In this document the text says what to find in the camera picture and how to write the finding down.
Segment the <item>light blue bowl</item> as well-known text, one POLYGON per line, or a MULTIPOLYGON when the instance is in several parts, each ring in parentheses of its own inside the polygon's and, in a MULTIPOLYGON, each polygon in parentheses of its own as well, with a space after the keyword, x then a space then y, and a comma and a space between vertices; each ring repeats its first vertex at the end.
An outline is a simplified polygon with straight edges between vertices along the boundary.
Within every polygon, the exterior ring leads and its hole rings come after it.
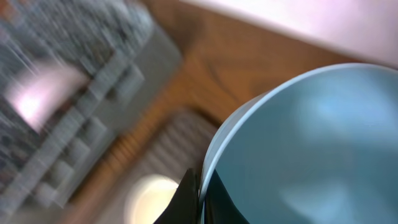
POLYGON ((201 198, 213 174, 249 223, 396 223, 397 71, 329 65, 248 101, 208 148, 201 198))

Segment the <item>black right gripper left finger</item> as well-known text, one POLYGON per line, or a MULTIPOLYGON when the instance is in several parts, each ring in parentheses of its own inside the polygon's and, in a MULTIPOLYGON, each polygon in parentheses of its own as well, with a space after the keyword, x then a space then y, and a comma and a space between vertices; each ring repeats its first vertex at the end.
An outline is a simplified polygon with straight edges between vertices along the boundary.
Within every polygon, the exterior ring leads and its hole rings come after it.
POLYGON ((198 188, 197 173, 188 169, 170 203, 154 224, 197 224, 198 188))

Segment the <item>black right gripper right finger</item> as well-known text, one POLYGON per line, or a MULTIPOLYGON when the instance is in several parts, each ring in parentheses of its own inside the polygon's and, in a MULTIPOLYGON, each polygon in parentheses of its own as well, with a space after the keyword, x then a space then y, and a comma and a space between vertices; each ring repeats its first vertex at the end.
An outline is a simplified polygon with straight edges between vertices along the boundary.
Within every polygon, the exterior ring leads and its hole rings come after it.
POLYGON ((248 224, 214 171, 205 195, 204 224, 248 224))

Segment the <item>pink bowl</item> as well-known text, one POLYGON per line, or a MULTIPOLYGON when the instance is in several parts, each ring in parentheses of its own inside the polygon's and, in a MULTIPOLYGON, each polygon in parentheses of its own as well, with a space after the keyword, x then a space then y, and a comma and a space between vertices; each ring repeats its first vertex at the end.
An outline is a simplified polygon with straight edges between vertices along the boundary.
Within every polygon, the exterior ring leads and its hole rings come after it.
POLYGON ((37 62, 8 84, 5 99, 36 132, 73 94, 90 82, 79 69, 56 62, 37 62))

